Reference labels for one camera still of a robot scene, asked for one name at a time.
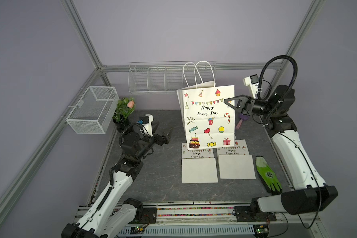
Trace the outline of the small white party paper bag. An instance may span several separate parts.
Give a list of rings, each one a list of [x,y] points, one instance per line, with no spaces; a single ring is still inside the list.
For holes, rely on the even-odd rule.
[[[212,149],[189,150],[181,145],[182,183],[217,183],[217,166]]]

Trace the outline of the large white party paper bag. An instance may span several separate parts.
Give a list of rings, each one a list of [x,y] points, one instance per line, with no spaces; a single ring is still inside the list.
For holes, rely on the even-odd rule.
[[[232,147],[217,148],[221,179],[256,179],[253,157],[245,139]]]

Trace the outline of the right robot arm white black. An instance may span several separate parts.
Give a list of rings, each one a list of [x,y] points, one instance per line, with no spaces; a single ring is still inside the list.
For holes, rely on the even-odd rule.
[[[264,73],[276,60],[287,60],[291,63],[292,79],[289,85],[277,86],[271,96],[261,97]],[[337,188],[328,185],[312,164],[300,141],[298,129],[288,115],[289,108],[296,99],[293,85],[297,73],[297,63],[291,56],[276,56],[265,64],[260,76],[253,76],[258,80],[256,99],[247,95],[224,99],[224,104],[239,114],[262,116],[262,126],[272,140],[293,186],[293,190],[289,192],[275,192],[272,196],[254,198],[250,207],[255,213],[319,213],[338,196]]]

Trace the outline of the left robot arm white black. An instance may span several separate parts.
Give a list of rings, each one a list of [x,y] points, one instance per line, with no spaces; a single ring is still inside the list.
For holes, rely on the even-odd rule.
[[[130,222],[142,219],[143,203],[129,198],[114,211],[123,194],[143,167],[143,159],[153,154],[153,146],[169,144],[172,130],[156,132],[159,124],[132,123],[121,133],[122,149],[118,162],[110,168],[110,181],[89,210],[76,224],[67,224],[63,238],[114,238]]]

